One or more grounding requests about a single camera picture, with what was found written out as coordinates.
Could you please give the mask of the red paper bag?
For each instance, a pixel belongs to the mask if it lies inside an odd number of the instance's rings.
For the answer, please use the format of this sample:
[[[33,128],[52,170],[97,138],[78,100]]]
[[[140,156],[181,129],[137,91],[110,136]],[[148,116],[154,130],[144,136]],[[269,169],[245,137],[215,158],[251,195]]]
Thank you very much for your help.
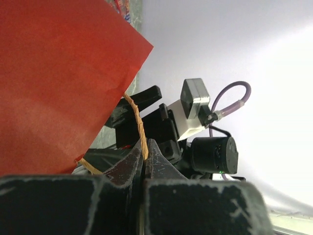
[[[0,3],[0,173],[70,173],[153,46],[103,0]]]

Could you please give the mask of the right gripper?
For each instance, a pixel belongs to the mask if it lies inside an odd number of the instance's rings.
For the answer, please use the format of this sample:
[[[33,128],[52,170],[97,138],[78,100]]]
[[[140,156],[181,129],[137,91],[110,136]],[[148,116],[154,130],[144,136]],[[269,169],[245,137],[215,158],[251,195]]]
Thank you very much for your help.
[[[162,98],[161,90],[154,85],[131,96],[139,111],[143,111]],[[172,164],[181,160],[182,150],[178,143],[178,130],[173,111],[164,103],[142,118],[146,138],[154,139],[163,156]],[[134,111],[129,102],[122,98],[114,108],[105,126],[115,129],[118,148],[134,145],[139,140]]]

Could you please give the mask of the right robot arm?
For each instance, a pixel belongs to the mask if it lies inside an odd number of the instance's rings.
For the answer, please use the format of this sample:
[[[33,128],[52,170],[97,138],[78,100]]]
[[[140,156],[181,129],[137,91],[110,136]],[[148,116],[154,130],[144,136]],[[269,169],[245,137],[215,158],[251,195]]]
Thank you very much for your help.
[[[158,86],[152,86],[131,96],[139,111],[143,111],[162,98]],[[181,100],[167,106],[162,103],[153,112],[142,117],[145,135],[154,139],[164,158],[185,177],[213,179],[220,174],[224,180],[245,181],[242,177],[227,177],[236,174],[238,169],[238,150],[232,135],[211,125],[214,113],[209,107],[200,108],[200,120],[186,119]],[[137,122],[133,108],[122,98],[105,123],[115,130],[118,148],[133,147],[139,140]],[[215,130],[223,137],[197,137],[191,142],[187,139],[202,130]]]

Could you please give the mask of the large red snack bag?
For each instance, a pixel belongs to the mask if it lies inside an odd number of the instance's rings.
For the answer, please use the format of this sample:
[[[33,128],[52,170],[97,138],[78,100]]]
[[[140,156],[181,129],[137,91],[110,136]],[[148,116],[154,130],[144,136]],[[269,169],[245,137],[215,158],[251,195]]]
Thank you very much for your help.
[[[130,1],[129,0],[106,0],[128,23],[131,22]]]

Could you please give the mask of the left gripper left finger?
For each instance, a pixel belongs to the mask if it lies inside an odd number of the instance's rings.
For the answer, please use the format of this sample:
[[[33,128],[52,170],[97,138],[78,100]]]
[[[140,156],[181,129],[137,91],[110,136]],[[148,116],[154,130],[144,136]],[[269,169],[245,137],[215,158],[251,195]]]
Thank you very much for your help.
[[[143,157],[137,143],[101,175],[0,179],[3,235],[136,235]]]

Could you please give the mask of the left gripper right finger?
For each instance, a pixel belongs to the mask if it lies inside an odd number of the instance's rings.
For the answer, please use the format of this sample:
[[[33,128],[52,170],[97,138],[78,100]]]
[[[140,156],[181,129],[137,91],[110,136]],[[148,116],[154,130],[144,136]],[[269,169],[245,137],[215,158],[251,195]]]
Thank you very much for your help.
[[[147,235],[271,235],[258,189],[243,181],[187,179],[148,141],[144,181]]]

